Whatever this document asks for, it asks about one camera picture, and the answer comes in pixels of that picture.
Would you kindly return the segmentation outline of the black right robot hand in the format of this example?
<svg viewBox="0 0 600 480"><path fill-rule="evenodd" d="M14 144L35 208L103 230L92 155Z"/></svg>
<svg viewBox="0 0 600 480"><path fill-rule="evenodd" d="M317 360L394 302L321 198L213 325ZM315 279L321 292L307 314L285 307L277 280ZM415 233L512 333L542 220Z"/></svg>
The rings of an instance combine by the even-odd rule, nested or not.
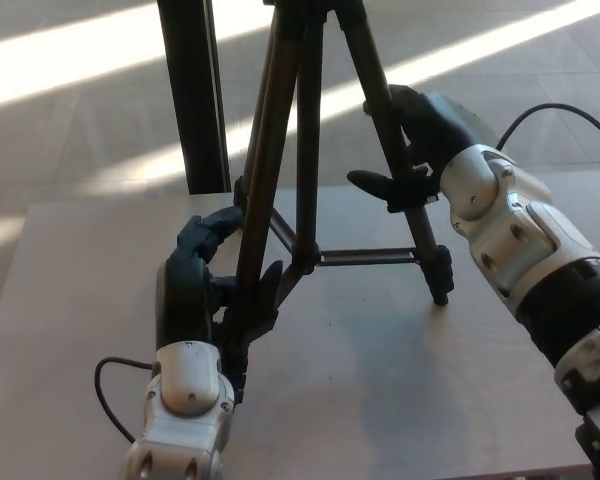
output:
<svg viewBox="0 0 600 480"><path fill-rule="evenodd" d="M473 111L440 92L389 86L391 106L409 144L404 159L413 170L393 178L353 170L347 179L387 203L391 213L420 207L440 192L440 178L452 158L477 144L495 145L495 131Z"/></svg>

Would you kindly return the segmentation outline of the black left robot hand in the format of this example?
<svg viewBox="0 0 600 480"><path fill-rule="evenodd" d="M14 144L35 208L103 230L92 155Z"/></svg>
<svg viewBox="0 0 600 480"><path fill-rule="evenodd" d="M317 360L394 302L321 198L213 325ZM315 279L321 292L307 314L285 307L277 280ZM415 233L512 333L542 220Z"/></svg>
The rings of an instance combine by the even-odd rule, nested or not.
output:
<svg viewBox="0 0 600 480"><path fill-rule="evenodd" d="M209 264L218 247L243 226L238 207L225 207L206 217L192 216L176 237L174 250L156 279L156 347L201 341L219 350L221 373L244 399L251 343L271 331L278 318L276 297L283 264L271 264L255 293L238 298L233 276L215 277Z"/></svg>

